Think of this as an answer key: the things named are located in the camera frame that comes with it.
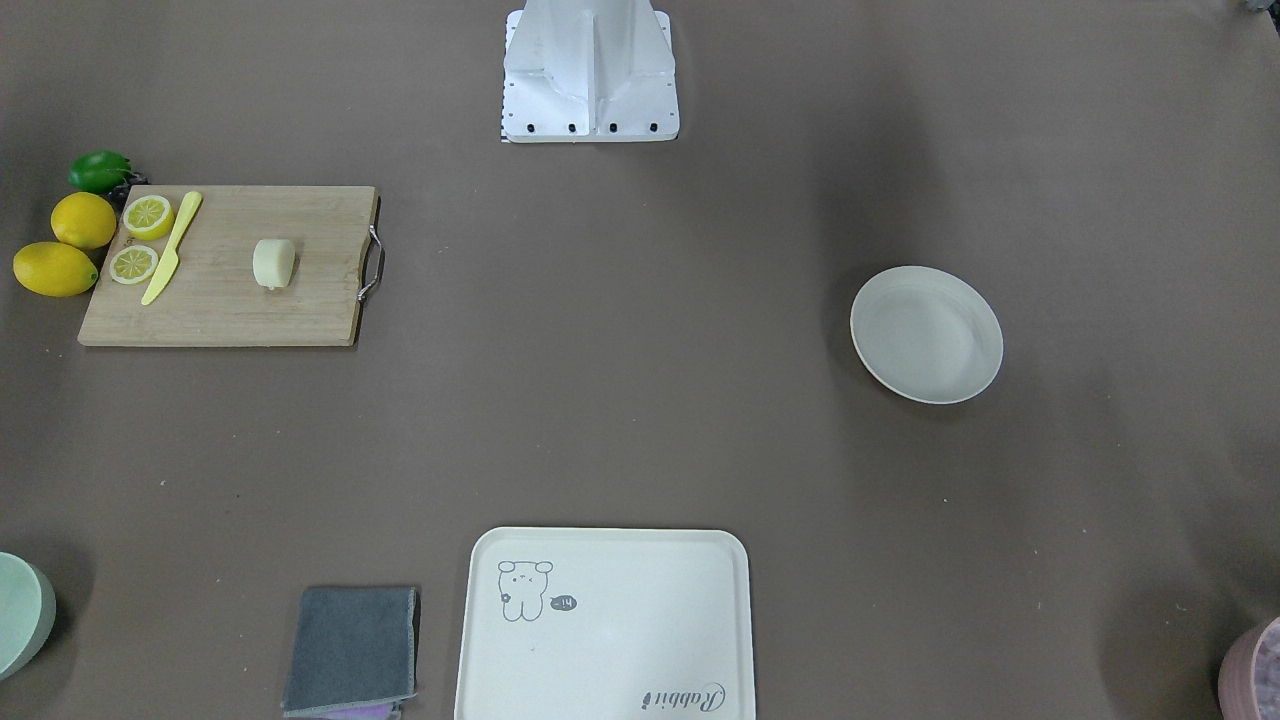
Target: yellow lemon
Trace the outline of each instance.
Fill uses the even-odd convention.
[[[13,274],[22,287],[50,297],[70,297],[93,287],[97,268],[61,242],[32,242],[13,256]]]
[[[81,250],[102,247],[115,234],[115,210],[91,192],[73,192],[54,206],[49,224],[59,242]]]
[[[138,284],[156,270],[159,256],[145,245],[131,245],[108,263],[111,279],[122,284]]]
[[[160,240],[173,229],[173,206],[160,195],[143,195],[124,209],[124,229],[138,240]]]

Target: gray cloth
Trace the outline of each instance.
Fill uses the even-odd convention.
[[[298,603],[285,717],[390,705],[413,697],[417,591],[308,588]]]

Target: rectangular tray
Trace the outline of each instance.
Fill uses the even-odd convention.
[[[489,530],[454,719],[754,720],[749,583],[721,530]]]

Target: metal bracket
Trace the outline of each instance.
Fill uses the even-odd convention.
[[[671,18],[649,0],[529,0],[507,17],[502,138],[645,142],[680,132]]]

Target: lemon slice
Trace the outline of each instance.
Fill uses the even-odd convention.
[[[138,284],[156,272],[159,256],[145,245],[131,245],[115,254],[109,264],[111,279],[124,284]]]
[[[124,209],[124,229],[138,240],[160,240],[173,228],[173,206],[159,195],[143,195]]]

